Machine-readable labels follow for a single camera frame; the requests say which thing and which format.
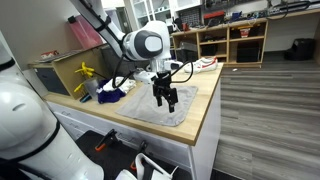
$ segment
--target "gray floor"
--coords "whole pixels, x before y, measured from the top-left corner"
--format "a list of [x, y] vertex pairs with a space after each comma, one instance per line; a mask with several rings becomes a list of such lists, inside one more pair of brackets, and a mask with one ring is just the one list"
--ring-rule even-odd
[[243, 179], [320, 179], [320, 66], [267, 55], [225, 68], [214, 169]]

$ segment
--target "yellow object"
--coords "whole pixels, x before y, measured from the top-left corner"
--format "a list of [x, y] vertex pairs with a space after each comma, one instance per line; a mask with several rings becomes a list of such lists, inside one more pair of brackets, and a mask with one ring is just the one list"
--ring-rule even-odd
[[74, 89], [74, 92], [79, 91], [83, 86], [84, 86], [83, 83], [79, 84], [79, 86], [77, 86], [77, 87]]
[[80, 72], [82, 75], [87, 76], [88, 78], [91, 78], [93, 76], [94, 69], [86, 67], [86, 63], [82, 62], [81, 69], [78, 69], [75, 71], [75, 73], [77, 73], [77, 72]]

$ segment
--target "gray cloth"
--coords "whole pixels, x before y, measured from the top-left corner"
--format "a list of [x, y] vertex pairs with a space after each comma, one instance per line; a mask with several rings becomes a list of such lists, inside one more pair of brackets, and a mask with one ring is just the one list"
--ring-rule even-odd
[[195, 86], [176, 88], [179, 102], [175, 104], [173, 113], [169, 113], [168, 102], [163, 97], [162, 106], [158, 107], [152, 85], [143, 85], [116, 113], [154, 124], [177, 126], [184, 121], [198, 88]]

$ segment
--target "cabinet door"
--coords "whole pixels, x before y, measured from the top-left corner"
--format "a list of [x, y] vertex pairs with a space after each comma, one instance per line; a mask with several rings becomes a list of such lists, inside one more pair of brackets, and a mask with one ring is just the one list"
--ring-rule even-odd
[[139, 29], [154, 20], [149, 0], [131, 0], [131, 4]]
[[156, 20], [166, 22], [167, 19], [171, 19], [169, 0], [149, 1]]
[[174, 9], [175, 11], [180, 11], [199, 5], [201, 5], [201, 0], [175, 0]]

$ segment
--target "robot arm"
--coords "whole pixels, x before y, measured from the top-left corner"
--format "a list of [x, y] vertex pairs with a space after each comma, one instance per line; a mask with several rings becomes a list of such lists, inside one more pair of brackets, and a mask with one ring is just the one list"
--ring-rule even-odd
[[157, 98], [158, 106], [162, 105], [162, 97], [169, 103], [169, 111], [174, 111], [178, 102], [177, 91], [171, 88], [171, 70], [178, 69], [182, 63], [169, 60], [170, 37], [167, 25], [161, 21], [151, 21], [143, 28], [124, 34], [103, 11], [101, 0], [70, 0], [76, 9], [87, 19], [93, 28], [110, 44], [114, 52], [122, 60], [149, 60], [152, 72], [136, 69], [124, 78], [122, 83], [131, 75], [136, 80], [146, 84], [153, 84], [153, 94]]

